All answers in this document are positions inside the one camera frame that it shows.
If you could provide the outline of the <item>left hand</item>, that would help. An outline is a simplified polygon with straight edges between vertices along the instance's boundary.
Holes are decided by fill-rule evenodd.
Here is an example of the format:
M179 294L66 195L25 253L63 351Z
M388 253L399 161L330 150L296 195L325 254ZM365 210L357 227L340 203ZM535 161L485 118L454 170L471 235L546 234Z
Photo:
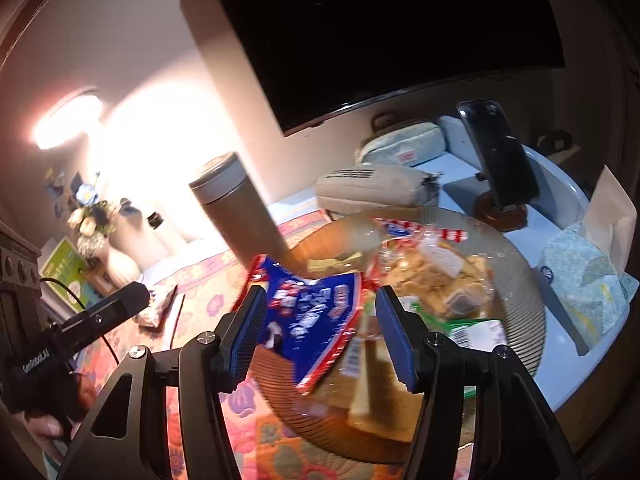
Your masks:
M65 437L75 437L77 431L89 413L98 394L92 381L84 374L70 374L70 381L63 388L63 406L53 412L29 410L21 414L20 419L29 434L56 466L64 460L64 453L58 447Z

